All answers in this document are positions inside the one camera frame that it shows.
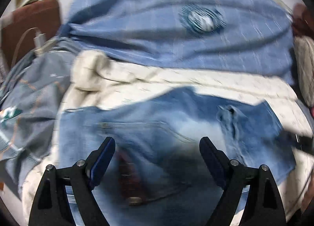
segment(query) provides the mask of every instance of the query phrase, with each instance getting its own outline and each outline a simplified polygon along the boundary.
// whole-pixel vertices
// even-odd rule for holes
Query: gray pillow
[[[294,51],[298,66],[299,86],[308,107],[314,106],[314,41],[310,37],[295,37]]]

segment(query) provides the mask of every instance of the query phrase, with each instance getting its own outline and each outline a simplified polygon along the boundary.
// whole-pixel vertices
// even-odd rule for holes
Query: blue cloth
[[[20,197],[29,171],[49,154],[55,118],[79,52],[78,44],[70,39],[58,40],[40,57],[30,51],[0,88],[0,111],[15,108],[15,113],[0,123],[0,161],[5,161]]]
[[[293,84],[291,24],[272,0],[74,0],[60,35],[141,65],[277,75]]]
[[[291,147],[277,139],[281,130],[267,102],[252,106],[183,87],[114,110],[65,111],[60,120],[59,167],[85,159],[111,136],[117,149],[127,152],[155,201],[127,205],[119,191],[114,155],[93,190],[110,225],[205,225],[222,190],[200,155],[200,139],[208,136],[228,158],[246,166],[267,164],[280,184],[295,167]],[[247,189],[238,210],[244,208],[246,197]],[[76,224],[83,225],[76,205],[70,203]]]

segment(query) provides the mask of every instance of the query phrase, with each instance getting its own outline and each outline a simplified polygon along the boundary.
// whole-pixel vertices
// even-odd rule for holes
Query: wrinkled fabric
[[[251,105],[266,100],[285,129],[299,135],[312,135],[306,117],[295,102],[296,94],[278,77],[147,67],[109,59],[101,51],[82,51],[78,54],[71,70],[71,85],[62,100],[59,112],[90,106],[112,110],[149,100],[173,88],[187,85],[194,87],[195,92],[199,94],[224,97]],[[22,207],[27,222],[46,166],[59,165],[59,144],[62,142],[59,140],[60,117],[61,113],[57,114],[49,156],[29,172],[23,184]],[[296,169],[278,186],[287,220],[299,209],[298,200],[313,164],[313,158],[306,153],[294,150],[294,155],[297,161]],[[234,216],[232,226],[239,225],[242,214],[243,210]]]
[[[116,149],[132,159],[149,194],[167,197],[129,207],[119,191],[114,155],[102,183],[93,190],[110,225],[204,225],[222,190],[199,153],[199,140],[208,136],[228,158],[246,166],[267,164],[280,184],[295,167],[290,146],[277,139],[281,130],[267,102],[251,106],[183,87],[113,110],[66,110],[60,119],[59,167],[85,159],[112,136]],[[83,225],[72,190],[67,191],[76,224]],[[246,196],[247,189],[238,211]]]
[[[191,32],[181,18],[189,5],[217,11],[225,27]],[[141,65],[277,75],[291,85],[286,15],[272,0],[74,0],[60,35]]]
[[[298,71],[299,88],[308,107],[314,106],[314,40],[295,37],[294,52]]]
[[[54,120],[70,85],[70,70],[80,48],[69,39],[35,57],[30,51],[1,86],[1,111],[14,108],[0,123],[0,160],[21,188],[27,173],[49,153]]]

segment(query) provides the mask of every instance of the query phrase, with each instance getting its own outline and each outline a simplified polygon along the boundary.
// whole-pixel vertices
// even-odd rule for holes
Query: white cloth
[[[247,104],[266,100],[285,129],[301,135],[312,135],[307,119],[295,102],[296,94],[278,77],[147,67],[111,60],[101,51],[83,51],[73,65],[71,82],[59,112],[67,108],[87,106],[113,109],[156,97],[175,87],[189,85],[194,86],[200,94]],[[26,221],[46,165],[58,165],[58,144],[62,141],[58,139],[58,129],[57,120],[50,155],[29,172],[24,182],[22,204]],[[279,186],[287,218],[300,207],[303,187],[314,163],[313,157],[305,153],[295,150],[294,154],[296,169]],[[240,222],[241,215],[242,212],[234,217],[232,225]]]

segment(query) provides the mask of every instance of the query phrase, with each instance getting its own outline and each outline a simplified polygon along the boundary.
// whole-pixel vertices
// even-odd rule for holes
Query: brown pillow
[[[1,47],[10,69],[15,48],[25,31],[37,27],[46,34],[47,40],[55,36],[61,25],[58,0],[42,0],[23,6],[12,12],[11,19],[11,23],[1,30]],[[14,64],[35,48],[35,36],[35,29],[25,35]]]

